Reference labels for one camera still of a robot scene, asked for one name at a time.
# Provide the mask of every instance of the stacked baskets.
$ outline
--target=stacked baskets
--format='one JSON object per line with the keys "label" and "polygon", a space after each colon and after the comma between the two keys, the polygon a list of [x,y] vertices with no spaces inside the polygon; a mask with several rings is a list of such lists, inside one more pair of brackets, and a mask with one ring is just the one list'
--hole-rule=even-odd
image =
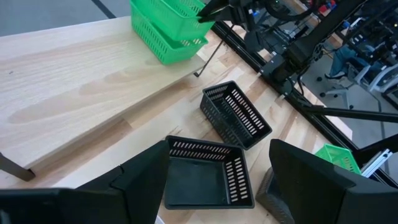
{"label": "stacked baskets", "polygon": [[130,0],[133,29],[165,65],[193,57],[214,22],[199,23],[200,0]]}

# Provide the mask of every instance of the black metal frame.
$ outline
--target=black metal frame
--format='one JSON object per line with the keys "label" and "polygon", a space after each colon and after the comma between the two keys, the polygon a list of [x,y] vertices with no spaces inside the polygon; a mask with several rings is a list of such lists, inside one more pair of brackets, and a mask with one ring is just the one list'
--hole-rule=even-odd
{"label": "black metal frame", "polygon": [[[224,22],[216,22],[212,27],[212,31],[217,34],[224,42],[226,42],[229,47],[231,47],[255,72],[261,73],[262,67],[267,63],[259,54],[249,53],[246,50],[246,45],[242,38],[235,32],[231,32],[226,35],[229,31],[229,27]],[[377,150],[371,150],[367,153],[362,154],[361,149],[359,149],[345,134],[343,134],[326,116],[318,113],[309,113],[307,106],[313,106],[303,95],[301,95],[296,89],[292,89],[290,94],[286,93],[283,88],[281,88],[280,83],[275,82],[271,78],[262,76],[264,81],[273,87],[273,89],[281,95],[285,95],[285,99],[302,115],[307,119],[314,127],[324,135],[332,144],[347,149],[351,149],[355,159],[358,161],[358,165],[362,167],[364,163],[369,161],[369,156],[374,156],[377,152],[383,150],[386,145],[383,142],[387,140],[382,140],[377,142]],[[398,142],[398,135],[389,138]],[[398,149],[391,148],[393,152],[398,151]],[[398,183],[389,177],[383,170],[377,170],[371,177],[374,180],[383,182],[392,187],[398,188]]]}
{"label": "black metal frame", "polygon": [[383,121],[398,123],[398,114],[380,113],[374,111],[344,110],[338,108],[325,108],[323,106],[304,106],[308,113],[340,118],[365,119],[370,121]]}

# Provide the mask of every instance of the wood grain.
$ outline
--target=wood grain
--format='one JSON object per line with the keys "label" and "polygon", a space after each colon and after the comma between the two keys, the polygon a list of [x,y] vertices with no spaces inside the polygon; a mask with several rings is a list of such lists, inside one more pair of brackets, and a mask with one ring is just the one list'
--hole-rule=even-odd
{"label": "wood grain", "polygon": [[[198,53],[203,60],[210,57],[221,41],[212,32],[206,38],[209,44]],[[32,182],[25,183],[0,172],[0,187],[75,188],[118,166],[168,134],[221,142],[199,109],[203,96],[201,91],[230,80],[239,85],[273,129],[268,137],[245,151],[254,193],[271,166],[268,156],[271,139],[282,139],[308,152],[315,152],[328,142],[232,49],[222,45],[201,77],[185,77],[140,107],[124,113],[121,120],[98,133],[97,138],[90,137],[90,141],[85,141],[75,150],[65,151],[71,153],[54,158],[44,167],[35,166],[38,176]],[[316,96],[307,89],[305,96],[310,101],[319,103]],[[341,125],[340,128],[349,134],[347,126]],[[167,210],[161,205],[159,216],[166,224],[277,223],[258,203],[254,209],[249,210]]]}
{"label": "wood grain", "polygon": [[203,66],[162,65],[130,17],[0,38],[0,149],[30,168]]}

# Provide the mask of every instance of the black plastic basket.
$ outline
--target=black plastic basket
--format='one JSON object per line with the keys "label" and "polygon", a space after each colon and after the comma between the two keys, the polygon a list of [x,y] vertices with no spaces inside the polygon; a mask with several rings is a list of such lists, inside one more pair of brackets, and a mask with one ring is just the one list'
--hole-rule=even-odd
{"label": "black plastic basket", "polygon": [[272,132],[234,81],[204,89],[200,109],[224,142],[245,150]]}
{"label": "black plastic basket", "polygon": [[254,208],[243,150],[227,144],[167,136],[167,209]]}

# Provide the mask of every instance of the office chair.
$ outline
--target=office chair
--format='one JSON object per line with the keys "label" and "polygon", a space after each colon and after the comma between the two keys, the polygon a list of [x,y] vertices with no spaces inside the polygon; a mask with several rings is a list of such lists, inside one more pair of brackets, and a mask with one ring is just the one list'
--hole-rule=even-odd
{"label": "office chair", "polygon": [[[351,110],[354,106],[349,103],[348,91],[352,86],[359,85],[362,89],[374,96],[372,94],[373,91],[384,93],[387,89],[398,83],[398,73],[396,72],[398,63],[391,67],[384,66],[380,70],[371,70],[370,65],[363,65],[355,58],[352,58],[346,63],[346,68],[348,68],[348,72],[339,77],[329,77],[325,75],[328,81],[338,87],[321,93],[320,96],[325,97],[327,95],[333,95],[335,98],[342,96],[345,106]],[[318,82],[322,80],[322,77],[317,78]]]}

